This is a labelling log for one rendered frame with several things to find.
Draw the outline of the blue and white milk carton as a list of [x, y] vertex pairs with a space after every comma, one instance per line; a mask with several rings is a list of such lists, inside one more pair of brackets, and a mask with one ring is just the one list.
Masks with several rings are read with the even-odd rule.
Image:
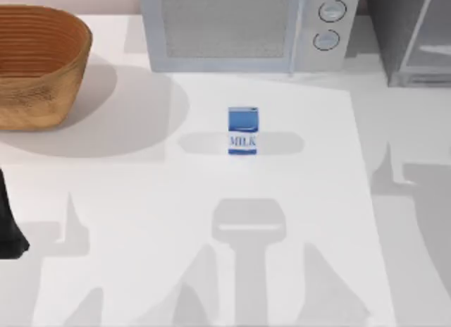
[[259, 134], [257, 107], [230, 107], [228, 109], [228, 153], [255, 155]]

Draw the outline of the microwave oven door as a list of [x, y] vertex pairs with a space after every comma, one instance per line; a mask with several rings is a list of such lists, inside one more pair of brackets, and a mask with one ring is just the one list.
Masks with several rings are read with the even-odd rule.
[[299, 0], [139, 0], [152, 70], [289, 72]]

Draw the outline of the round microwave knob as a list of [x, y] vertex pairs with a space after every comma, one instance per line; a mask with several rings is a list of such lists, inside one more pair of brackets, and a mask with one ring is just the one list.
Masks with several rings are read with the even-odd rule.
[[330, 51], [340, 43], [340, 35], [335, 30], [317, 33], [313, 38], [313, 45], [319, 51]]
[[325, 23], [335, 23], [341, 20], [347, 12], [346, 4], [341, 0], [326, 1], [319, 8], [319, 18]]

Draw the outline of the pale microwave oven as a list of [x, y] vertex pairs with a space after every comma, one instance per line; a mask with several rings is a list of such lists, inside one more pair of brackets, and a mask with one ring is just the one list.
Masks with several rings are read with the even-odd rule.
[[[300, 33], [295, 73], [329, 72], [341, 68], [347, 52], [350, 34], [359, 0], [341, 0], [347, 6], [345, 16], [335, 23], [319, 18], [322, 3], [331, 0], [303, 0], [302, 29]], [[335, 30], [340, 35], [339, 45], [330, 51], [319, 51], [313, 45], [317, 33]]]

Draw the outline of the brown woven basket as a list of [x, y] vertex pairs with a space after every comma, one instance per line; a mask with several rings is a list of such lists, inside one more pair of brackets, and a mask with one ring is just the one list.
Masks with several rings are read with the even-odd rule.
[[0, 130], [43, 130], [68, 117], [93, 35], [72, 13], [0, 4]]

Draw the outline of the grey cabinet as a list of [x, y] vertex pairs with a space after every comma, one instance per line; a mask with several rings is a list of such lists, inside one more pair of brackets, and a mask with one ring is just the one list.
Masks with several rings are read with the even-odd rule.
[[451, 87], [451, 0], [366, 0], [389, 87]]

